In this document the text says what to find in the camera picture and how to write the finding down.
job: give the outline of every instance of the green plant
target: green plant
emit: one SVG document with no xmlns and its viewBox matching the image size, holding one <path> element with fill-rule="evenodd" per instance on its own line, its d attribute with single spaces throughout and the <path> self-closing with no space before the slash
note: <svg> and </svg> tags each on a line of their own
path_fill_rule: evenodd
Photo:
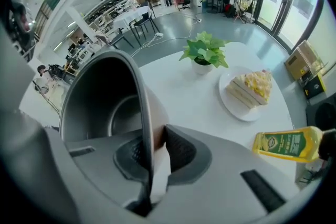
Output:
<svg viewBox="0 0 336 224">
<path fill-rule="evenodd" d="M 223 51 L 229 41 L 212 38 L 212 34 L 203 31 L 197 34 L 196 40 L 187 40 L 188 46 L 185 46 L 184 53 L 180 61 L 184 58 L 190 58 L 202 66 L 213 64 L 215 67 L 228 67 Z"/>
</svg>

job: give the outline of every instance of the cream cake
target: cream cake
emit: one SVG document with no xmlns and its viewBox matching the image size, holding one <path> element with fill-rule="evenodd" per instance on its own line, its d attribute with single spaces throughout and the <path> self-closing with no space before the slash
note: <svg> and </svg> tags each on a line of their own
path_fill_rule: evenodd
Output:
<svg viewBox="0 0 336 224">
<path fill-rule="evenodd" d="M 272 88 L 269 71 L 257 71 L 236 76 L 226 90 L 250 109 L 268 104 Z"/>
</svg>

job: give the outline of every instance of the white pot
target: white pot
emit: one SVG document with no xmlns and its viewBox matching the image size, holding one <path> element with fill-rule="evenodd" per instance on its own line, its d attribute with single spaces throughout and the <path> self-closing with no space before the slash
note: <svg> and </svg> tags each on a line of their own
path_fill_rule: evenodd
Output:
<svg viewBox="0 0 336 224">
<path fill-rule="evenodd" d="M 193 60 L 191 61 L 191 66 L 192 66 L 193 70 L 197 74 L 200 74 L 200 75 L 207 74 L 214 68 L 213 65 L 207 65 L 207 66 L 199 65 L 197 62 L 195 62 Z"/>
</svg>

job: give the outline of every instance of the desk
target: desk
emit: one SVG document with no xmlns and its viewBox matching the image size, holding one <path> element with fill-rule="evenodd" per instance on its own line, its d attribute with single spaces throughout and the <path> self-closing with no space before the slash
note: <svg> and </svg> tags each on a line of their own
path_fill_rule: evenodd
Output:
<svg viewBox="0 0 336 224">
<path fill-rule="evenodd" d="M 129 23 L 142 16 L 142 14 L 148 13 L 151 16 L 151 9 L 148 6 L 137 8 L 136 10 L 129 10 L 117 18 L 114 19 L 113 27 L 114 28 L 128 28 Z"/>
<path fill-rule="evenodd" d="M 229 66 L 244 66 L 253 71 L 264 68 L 256 54 L 240 42 L 228 43 L 224 52 Z M 286 102 L 274 79 L 269 103 L 261 108 L 260 119 L 243 122 L 230 114 L 219 96 L 218 81 L 224 67 L 197 75 L 189 59 L 178 61 L 181 55 L 178 52 L 140 68 L 145 84 L 165 107 L 170 124 L 231 140 L 248 149 L 258 132 L 293 129 Z M 295 181 L 296 162 L 260 157 Z"/>
</svg>

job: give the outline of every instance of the power cable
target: power cable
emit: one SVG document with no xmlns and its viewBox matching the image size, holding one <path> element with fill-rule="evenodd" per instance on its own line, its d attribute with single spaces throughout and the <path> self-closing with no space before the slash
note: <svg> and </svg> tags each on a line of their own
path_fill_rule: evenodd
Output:
<svg viewBox="0 0 336 224">
<path fill-rule="evenodd" d="M 42 93 L 40 86 L 36 84 L 36 82 L 33 80 L 33 84 L 36 86 L 36 89 L 39 91 L 39 93 L 42 95 L 42 97 L 50 104 L 50 106 L 56 111 L 59 119 L 61 119 L 59 110 L 57 109 L 57 107 L 48 99 L 46 98 L 46 96 Z"/>
<path fill-rule="evenodd" d="M 145 42 L 145 43 L 142 45 L 141 48 L 137 49 L 134 53 L 131 54 L 131 57 L 134 57 L 140 50 L 142 50 L 142 49 L 144 49 L 144 48 L 149 48 L 149 47 L 152 47 L 152 46 L 155 46 L 155 45 L 158 45 L 158 44 L 162 44 L 162 43 L 164 43 L 164 42 L 166 42 L 166 41 L 171 41 L 171 40 L 176 40 L 176 39 L 186 39 L 186 38 L 190 38 L 190 37 L 191 37 L 191 31 L 192 31 L 192 29 L 193 29 L 193 26 L 199 22 L 199 21 L 198 21 L 199 19 L 198 19 L 197 16 L 196 16 L 196 15 L 199 14 L 199 13 L 195 14 L 193 17 L 189 17 L 190 14 L 186 14 L 186 13 L 176 13 L 176 14 L 181 14 L 181 15 L 183 15 L 183 16 L 185 16 L 185 17 L 192 18 L 192 19 L 196 20 L 196 22 L 193 23 L 193 24 L 191 25 L 191 28 L 190 28 L 190 31 L 189 31 L 189 36 L 187 36 L 187 37 L 177 37 L 177 38 L 166 39 L 166 40 L 164 40 L 164 41 L 161 41 L 161 42 L 158 42 L 158 43 L 151 44 L 152 42 L 157 41 L 157 40 L 160 40 L 160 39 L 163 38 L 163 36 L 161 36 L 159 39 L 155 39 L 155 38 L 158 36 L 158 33 L 156 33 L 155 36 L 152 38 L 151 41 Z"/>
</svg>

